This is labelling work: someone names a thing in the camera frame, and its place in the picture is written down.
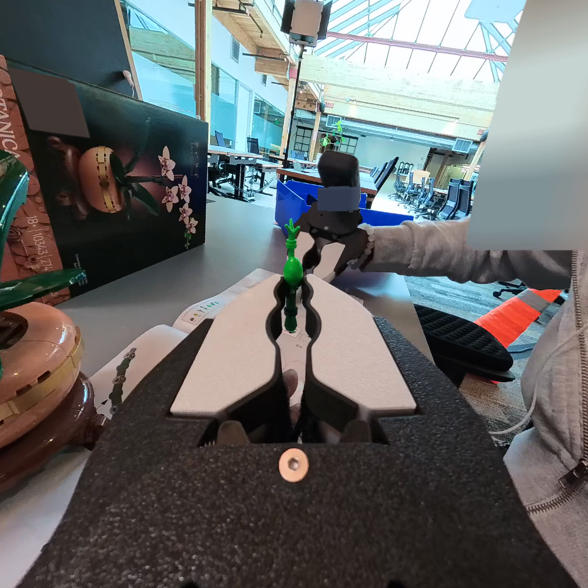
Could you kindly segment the toy brick potted plant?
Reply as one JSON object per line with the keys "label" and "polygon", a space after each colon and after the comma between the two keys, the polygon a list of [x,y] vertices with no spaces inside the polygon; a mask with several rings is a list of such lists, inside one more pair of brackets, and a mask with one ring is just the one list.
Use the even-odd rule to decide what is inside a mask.
{"label": "toy brick potted plant", "polygon": [[79,328],[36,300],[85,277],[61,269],[1,283],[1,492],[67,446],[93,449],[107,423],[80,371]]}

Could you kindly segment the black board wooden frame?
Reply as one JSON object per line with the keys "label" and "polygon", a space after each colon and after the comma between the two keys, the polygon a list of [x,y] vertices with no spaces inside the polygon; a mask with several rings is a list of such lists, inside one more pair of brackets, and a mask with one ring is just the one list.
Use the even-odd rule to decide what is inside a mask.
{"label": "black board wooden frame", "polygon": [[1,1],[1,55],[143,99],[119,1]]}

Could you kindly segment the person's right forearm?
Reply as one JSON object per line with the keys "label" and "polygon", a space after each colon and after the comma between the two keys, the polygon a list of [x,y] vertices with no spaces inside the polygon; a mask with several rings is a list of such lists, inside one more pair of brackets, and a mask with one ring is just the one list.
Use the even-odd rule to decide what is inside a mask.
{"label": "person's right forearm", "polygon": [[570,286],[571,251],[477,251],[467,244],[468,228],[468,218],[377,226],[373,255],[362,270],[445,276],[457,283],[519,279],[539,290]]}

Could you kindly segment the orange traffic cone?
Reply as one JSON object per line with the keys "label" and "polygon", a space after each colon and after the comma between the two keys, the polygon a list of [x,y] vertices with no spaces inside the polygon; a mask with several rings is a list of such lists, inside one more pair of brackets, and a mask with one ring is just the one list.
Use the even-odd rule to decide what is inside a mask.
{"label": "orange traffic cone", "polygon": [[474,324],[485,329],[503,347],[519,338],[543,311],[562,293],[561,290],[527,288],[481,316]]}

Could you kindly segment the open instruction booklet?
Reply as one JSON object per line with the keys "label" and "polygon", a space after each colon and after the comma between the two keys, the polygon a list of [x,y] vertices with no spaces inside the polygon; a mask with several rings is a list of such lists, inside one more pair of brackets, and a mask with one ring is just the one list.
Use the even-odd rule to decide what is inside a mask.
{"label": "open instruction booklet", "polygon": [[[273,272],[255,269],[217,296],[189,306],[178,316],[172,326],[154,326],[134,340],[90,378],[98,414],[110,419],[136,385],[202,320],[214,319],[235,298],[271,275]],[[296,391],[290,398],[291,406],[297,406],[302,401],[306,348],[311,341],[306,333],[306,311],[300,297],[299,292],[296,298],[298,306],[296,330],[293,332],[284,330],[277,339],[281,349],[282,370],[294,370],[298,376]]]}

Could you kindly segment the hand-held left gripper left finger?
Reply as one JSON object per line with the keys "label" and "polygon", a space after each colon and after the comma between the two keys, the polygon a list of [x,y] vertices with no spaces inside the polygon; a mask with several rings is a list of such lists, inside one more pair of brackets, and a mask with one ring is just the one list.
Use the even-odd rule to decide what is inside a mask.
{"label": "hand-held left gripper left finger", "polygon": [[281,274],[240,294],[207,320],[192,366],[172,402],[175,417],[235,420],[244,428],[290,428],[281,351]]}

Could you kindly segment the row of white office desks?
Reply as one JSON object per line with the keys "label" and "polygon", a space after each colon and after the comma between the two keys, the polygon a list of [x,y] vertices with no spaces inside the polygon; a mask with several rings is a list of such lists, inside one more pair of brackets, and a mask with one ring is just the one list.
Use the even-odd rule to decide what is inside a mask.
{"label": "row of white office desks", "polygon": [[275,178],[285,175],[282,162],[264,159],[257,153],[209,146],[208,192],[242,202],[255,202],[256,195]]}

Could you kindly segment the studio light on stand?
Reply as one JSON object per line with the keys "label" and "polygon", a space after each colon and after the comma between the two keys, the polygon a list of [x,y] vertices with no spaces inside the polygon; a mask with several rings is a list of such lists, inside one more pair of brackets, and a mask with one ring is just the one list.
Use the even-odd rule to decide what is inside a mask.
{"label": "studio light on stand", "polygon": [[298,94],[300,67],[305,48],[315,48],[320,40],[327,36],[327,29],[332,9],[332,1],[285,1],[281,31],[288,35],[292,45],[300,48],[296,69],[293,100],[290,111],[288,135],[283,152],[282,167],[286,168],[289,157],[289,145],[292,135],[292,118],[295,114],[295,102]]}

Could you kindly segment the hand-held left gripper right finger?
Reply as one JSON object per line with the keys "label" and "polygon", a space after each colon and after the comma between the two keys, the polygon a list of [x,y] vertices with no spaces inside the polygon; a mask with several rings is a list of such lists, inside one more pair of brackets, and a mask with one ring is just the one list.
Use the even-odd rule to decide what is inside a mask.
{"label": "hand-held left gripper right finger", "polygon": [[303,399],[320,421],[344,428],[359,419],[413,415],[410,392],[374,317],[314,275],[302,283],[306,351]]}

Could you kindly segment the grey desk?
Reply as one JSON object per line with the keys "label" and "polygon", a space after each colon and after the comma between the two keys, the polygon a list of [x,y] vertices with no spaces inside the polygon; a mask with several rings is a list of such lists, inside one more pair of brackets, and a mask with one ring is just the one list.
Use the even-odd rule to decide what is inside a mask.
{"label": "grey desk", "polygon": [[[261,268],[283,269],[285,237],[274,212],[225,198],[206,204],[205,243],[58,307],[81,329],[82,371],[93,376],[157,325]],[[15,587],[61,521],[90,452],[54,456],[38,473],[1,494],[1,587]]]}

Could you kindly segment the row of black office chairs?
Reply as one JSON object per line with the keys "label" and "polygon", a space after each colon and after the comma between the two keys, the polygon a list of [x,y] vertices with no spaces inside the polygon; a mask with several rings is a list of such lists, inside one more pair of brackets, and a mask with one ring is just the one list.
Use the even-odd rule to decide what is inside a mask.
{"label": "row of black office chairs", "polygon": [[431,173],[402,161],[367,205],[417,221],[463,219],[471,214],[479,169],[480,164],[441,166]]}

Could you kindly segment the green toy flower stem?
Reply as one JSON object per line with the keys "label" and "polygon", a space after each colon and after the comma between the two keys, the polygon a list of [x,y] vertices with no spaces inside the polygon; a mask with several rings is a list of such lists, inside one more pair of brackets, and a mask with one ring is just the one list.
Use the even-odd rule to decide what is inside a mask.
{"label": "green toy flower stem", "polygon": [[293,219],[290,218],[289,222],[284,225],[284,228],[288,233],[286,239],[287,259],[283,268],[283,279],[286,283],[284,328],[289,333],[294,333],[297,328],[296,317],[298,314],[296,295],[303,280],[303,266],[301,261],[295,255],[300,227],[295,226]]}

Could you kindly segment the black orchid print box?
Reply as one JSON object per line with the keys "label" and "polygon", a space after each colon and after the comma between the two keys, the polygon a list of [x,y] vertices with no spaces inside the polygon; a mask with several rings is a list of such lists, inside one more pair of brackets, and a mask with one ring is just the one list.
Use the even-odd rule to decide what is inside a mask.
{"label": "black orchid print box", "polygon": [[1,56],[1,151],[29,174],[1,278],[81,268],[57,304],[205,241],[208,126]]}

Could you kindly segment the blue storage bin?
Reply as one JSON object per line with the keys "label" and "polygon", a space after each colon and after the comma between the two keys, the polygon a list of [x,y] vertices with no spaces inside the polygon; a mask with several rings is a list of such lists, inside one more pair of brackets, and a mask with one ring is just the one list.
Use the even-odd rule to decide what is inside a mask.
{"label": "blue storage bin", "polygon": [[[277,181],[275,222],[282,228],[288,220],[299,220],[300,216],[307,212],[311,204],[317,200],[318,193],[322,189],[319,185],[289,180],[286,183]],[[371,226],[398,226],[406,221],[413,221],[413,215],[401,213],[371,210],[366,208],[366,194],[361,193],[359,212],[363,222]]]}

